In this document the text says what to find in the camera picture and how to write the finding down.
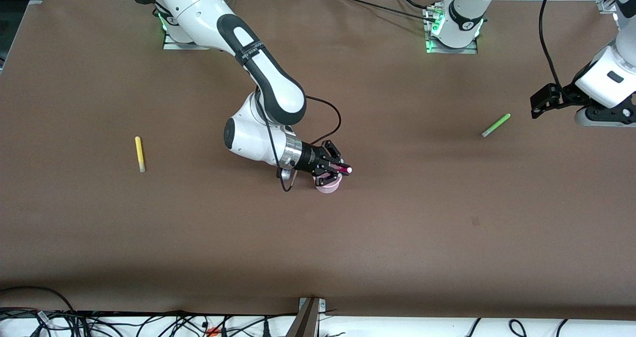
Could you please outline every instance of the brown tabletop surface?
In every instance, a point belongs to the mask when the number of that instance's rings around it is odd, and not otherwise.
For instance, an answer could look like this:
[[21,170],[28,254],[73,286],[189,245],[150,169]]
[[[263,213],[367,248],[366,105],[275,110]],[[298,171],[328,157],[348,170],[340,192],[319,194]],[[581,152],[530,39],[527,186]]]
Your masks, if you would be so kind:
[[[1,286],[86,310],[273,314],[317,295],[341,314],[636,318],[636,131],[577,126],[575,108],[531,119],[552,81],[539,6],[495,1],[479,54],[441,55],[421,20],[355,2],[232,2],[342,113],[332,139],[354,172],[325,195],[306,174],[284,193],[225,148],[254,88],[232,56],[162,50],[131,0],[31,5],[0,76]],[[557,1],[545,33],[568,83],[616,25]],[[335,124],[310,101],[296,131]]]

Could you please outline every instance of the cable connector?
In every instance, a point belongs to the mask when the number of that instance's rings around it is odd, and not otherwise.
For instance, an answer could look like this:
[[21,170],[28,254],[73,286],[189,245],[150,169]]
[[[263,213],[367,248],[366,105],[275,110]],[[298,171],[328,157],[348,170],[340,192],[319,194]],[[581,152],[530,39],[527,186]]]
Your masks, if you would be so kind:
[[263,321],[263,337],[272,337],[270,334],[270,323],[267,320],[267,317],[265,317],[265,320]]

